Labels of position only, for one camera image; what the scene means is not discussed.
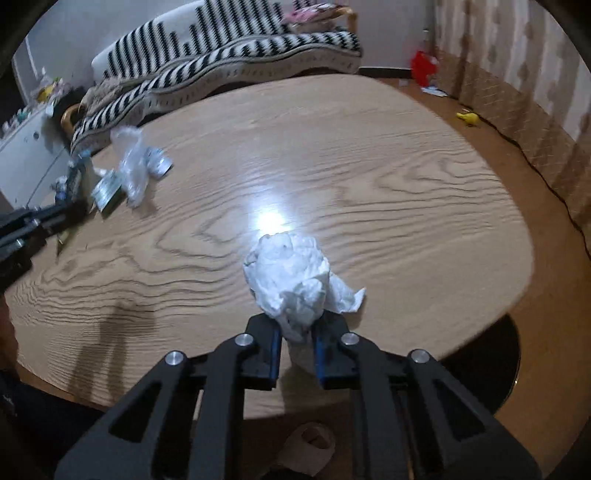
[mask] yellow object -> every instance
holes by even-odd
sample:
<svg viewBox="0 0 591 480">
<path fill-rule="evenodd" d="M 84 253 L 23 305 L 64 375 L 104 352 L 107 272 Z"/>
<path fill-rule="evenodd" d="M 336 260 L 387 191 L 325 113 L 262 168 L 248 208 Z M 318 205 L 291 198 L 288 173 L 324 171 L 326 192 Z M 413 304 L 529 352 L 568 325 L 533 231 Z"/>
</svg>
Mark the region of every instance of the yellow object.
<svg viewBox="0 0 591 480">
<path fill-rule="evenodd" d="M 456 113 L 456 117 L 464 120 L 470 127 L 476 125 L 480 120 L 480 117 L 475 113 Z"/>
<path fill-rule="evenodd" d="M 51 85 L 48 85 L 45 88 L 42 88 L 41 91 L 39 91 L 39 93 L 37 94 L 37 102 L 43 103 L 43 102 L 47 101 L 47 99 L 49 98 L 49 96 L 51 95 L 51 93 L 53 92 L 53 89 L 55 87 L 56 87 L 56 84 L 52 83 Z"/>
</svg>

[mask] black and white striped blanket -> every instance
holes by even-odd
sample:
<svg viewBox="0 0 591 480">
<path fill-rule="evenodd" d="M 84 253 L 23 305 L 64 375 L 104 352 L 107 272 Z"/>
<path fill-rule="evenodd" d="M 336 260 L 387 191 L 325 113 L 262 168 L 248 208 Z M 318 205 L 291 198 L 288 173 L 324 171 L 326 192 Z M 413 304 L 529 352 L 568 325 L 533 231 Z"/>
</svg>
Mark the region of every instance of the black and white striped blanket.
<svg viewBox="0 0 591 480">
<path fill-rule="evenodd" d="M 223 85 L 267 82 L 311 69 L 354 73 L 359 68 L 356 35 L 288 33 L 280 4 L 267 0 L 200 0 L 172 13 L 130 32 L 94 59 L 101 81 L 112 76 L 144 81 L 83 119 L 74 132 L 73 152 L 98 150 L 109 144 L 112 127 L 138 125 L 151 113 L 175 110 Z"/>
</svg>

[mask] wooden table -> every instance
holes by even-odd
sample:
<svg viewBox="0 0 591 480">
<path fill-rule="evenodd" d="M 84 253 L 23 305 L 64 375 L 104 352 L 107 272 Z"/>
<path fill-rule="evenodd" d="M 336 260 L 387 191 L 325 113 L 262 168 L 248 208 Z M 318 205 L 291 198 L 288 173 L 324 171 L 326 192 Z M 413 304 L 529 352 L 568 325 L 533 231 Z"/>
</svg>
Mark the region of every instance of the wooden table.
<svg viewBox="0 0 591 480">
<path fill-rule="evenodd" d="M 367 287 L 350 326 L 382 349 L 457 349 L 516 302 L 532 272 L 518 209 L 474 149 L 400 92 L 359 76 L 302 77 L 206 99 L 144 127 L 174 168 L 107 220 L 53 245 L 10 292 L 19 360 L 110 405 L 166 352 L 211 351 L 259 312 L 242 260 L 264 233 L 315 236 Z M 111 148 L 95 165 L 116 165 Z M 245 416 L 341 398 L 292 367 Z"/>
</svg>

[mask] white drawer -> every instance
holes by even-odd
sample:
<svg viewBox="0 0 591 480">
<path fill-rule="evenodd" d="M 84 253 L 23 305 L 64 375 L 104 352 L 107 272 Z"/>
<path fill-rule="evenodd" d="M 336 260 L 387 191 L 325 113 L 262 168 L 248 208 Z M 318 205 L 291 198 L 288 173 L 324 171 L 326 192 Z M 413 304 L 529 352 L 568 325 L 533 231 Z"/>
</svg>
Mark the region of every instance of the white drawer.
<svg viewBox="0 0 591 480">
<path fill-rule="evenodd" d="M 37 186 L 66 149 L 51 121 L 34 113 L 0 150 L 0 190 L 14 208 L 27 204 Z"/>
</svg>

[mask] wooden floor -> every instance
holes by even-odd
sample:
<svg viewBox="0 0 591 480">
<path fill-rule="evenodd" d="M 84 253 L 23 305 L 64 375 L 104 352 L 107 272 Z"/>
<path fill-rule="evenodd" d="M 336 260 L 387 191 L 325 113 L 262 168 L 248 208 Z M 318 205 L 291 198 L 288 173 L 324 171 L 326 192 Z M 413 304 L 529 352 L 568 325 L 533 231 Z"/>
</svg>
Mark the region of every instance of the wooden floor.
<svg viewBox="0 0 591 480">
<path fill-rule="evenodd" d="M 397 80 L 385 82 L 398 85 Z M 454 100 L 424 94 L 414 85 L 401 90 L 440 115 L 479 151 L 530 229 L 535 271 L 525 296 L 510 311 L 521 339 L 521 369 L 513 393 L 497 416 L 547 475 L 575 441 L 591 411 L 591 261 L 583 238 L 562 202 L 517 147 L 486 124 L 469 128 L 456 119 L 461 106 Z M 341 404 L 247 421 L 244 478 L 258 475 L 272 463 L 291 431 L 312 420 L 329 425 L 337 438 L 335 456 L 319 477 L 351 478 L 348 412 L 348 405 Z"/>
</svg>

